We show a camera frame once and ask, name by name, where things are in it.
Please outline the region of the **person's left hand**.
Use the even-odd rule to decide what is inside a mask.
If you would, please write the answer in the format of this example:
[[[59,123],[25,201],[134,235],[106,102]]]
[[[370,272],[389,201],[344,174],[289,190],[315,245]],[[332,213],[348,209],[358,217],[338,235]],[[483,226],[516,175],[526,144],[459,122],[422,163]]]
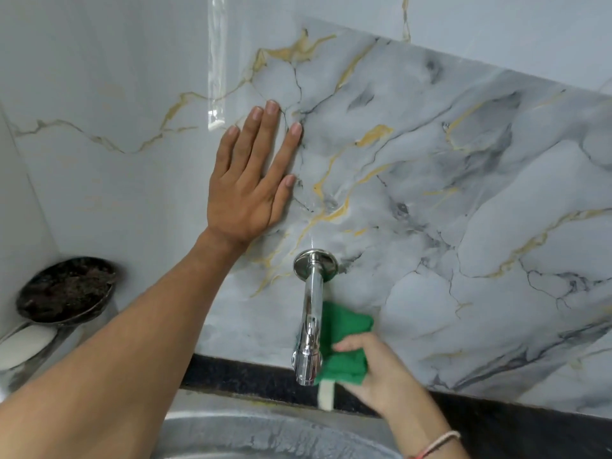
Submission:
[[[252,110],[243,127],[239,128],[240,134],[233,148],[227,173],[221,177],[211,175],[207,207],[208,226],[201,235],[202,239],[207,238],[215,244],[226,244],[241,251],[271,227],[269,217],[272,198],[280,181],[291,174],[289,167],[294,160],[303,131],[300,123],[292,124],[279,150],[272,155],[276,133],[273,149],[262,172],[245,173],[249,158],[249,133],[245,133],[248,131],[245,126],[249,126]]]

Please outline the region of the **white plate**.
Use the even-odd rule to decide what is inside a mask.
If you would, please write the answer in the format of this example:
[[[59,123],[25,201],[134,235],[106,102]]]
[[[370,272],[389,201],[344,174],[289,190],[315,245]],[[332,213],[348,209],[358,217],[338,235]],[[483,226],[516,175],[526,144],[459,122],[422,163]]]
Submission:
[[[26,324],[0,339],[0,373],[39,363],[54,351],[58,328],[54,325]]]

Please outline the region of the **dark pan with burnt residue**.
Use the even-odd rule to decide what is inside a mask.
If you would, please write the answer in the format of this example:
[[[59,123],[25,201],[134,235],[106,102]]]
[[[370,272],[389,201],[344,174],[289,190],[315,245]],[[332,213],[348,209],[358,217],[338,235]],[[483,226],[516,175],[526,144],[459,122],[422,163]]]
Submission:
[[[70,258],[32,277],[18,293],[16,311],[37,325],[84,324],[104,312],[118,277],[116,267],[102,258]]]

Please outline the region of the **person's left forearm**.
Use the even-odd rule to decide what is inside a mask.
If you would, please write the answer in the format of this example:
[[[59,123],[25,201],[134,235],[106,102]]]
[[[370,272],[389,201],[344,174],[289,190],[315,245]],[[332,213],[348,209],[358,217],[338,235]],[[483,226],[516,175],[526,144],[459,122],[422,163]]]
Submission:
[[[0,403],[0,459],[148,459],[212,302],[257,235],[207,227],[155,285]]]

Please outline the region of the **person's right hand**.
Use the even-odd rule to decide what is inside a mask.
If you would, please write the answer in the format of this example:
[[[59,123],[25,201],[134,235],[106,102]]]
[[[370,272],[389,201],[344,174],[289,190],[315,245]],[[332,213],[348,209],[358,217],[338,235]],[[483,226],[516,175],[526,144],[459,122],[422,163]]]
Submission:
[[[371,353],[365,357],[368,371],[363,381],[360,384],[343,382],[341,385],[378,414],[381,415],[390,402],[404,391],[427,391],[394,351],[374,333]]]

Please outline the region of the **stainless steel sink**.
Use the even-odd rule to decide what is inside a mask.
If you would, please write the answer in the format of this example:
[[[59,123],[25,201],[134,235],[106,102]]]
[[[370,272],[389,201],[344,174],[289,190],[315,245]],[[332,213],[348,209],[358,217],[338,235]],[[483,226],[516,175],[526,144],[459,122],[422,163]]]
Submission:
[[[180,389],[150,459],[402,459],[375,417]]]

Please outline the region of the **person's right forearm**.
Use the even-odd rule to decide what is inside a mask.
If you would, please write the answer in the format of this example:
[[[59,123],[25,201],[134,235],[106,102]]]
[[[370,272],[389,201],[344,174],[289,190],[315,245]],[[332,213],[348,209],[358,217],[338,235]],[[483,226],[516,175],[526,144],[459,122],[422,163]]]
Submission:
[[[404,459],[470,459],[460,433],[425,390],[402,392],[381,416]]]

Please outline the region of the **steel container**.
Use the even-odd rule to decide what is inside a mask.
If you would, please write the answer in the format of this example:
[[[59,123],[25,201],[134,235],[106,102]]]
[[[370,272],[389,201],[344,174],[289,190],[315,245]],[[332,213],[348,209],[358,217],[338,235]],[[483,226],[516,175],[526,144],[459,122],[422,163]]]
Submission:
[[[79,327],[58,329],[54,339],[30,359],[13,368],[0,370],[0,403],[65,358],[78,347],[82,334]]]

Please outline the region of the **chrome wall faucet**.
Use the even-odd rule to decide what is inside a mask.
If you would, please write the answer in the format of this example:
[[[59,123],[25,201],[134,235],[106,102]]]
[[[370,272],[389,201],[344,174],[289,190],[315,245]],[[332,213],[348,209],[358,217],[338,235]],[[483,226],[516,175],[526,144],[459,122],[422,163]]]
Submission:
[[[323,357],[320,337],[323,328],[324,284],[337,275],[339,265],[333,254],[312,248],[294,260],[295,275],[305,285],[302,319],[297,332],[292,366],[300,386],[313,386],[321,370]]]

